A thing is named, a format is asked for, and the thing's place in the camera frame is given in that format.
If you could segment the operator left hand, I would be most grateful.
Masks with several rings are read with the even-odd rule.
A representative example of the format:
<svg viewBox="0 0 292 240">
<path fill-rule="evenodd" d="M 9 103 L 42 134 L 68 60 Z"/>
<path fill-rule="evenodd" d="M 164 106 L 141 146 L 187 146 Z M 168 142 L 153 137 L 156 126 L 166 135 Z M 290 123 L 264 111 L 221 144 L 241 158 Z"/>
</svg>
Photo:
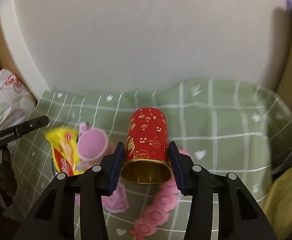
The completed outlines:
<svg viewBox="0 0 292 240">
<path fill-rule="evenodd" d="M 8 148 L 0 149 L 0 206 L 5 209 L 13 203 L 17 192 L 17 181 L 12 168 L 11 154 Z"/>
</svg>

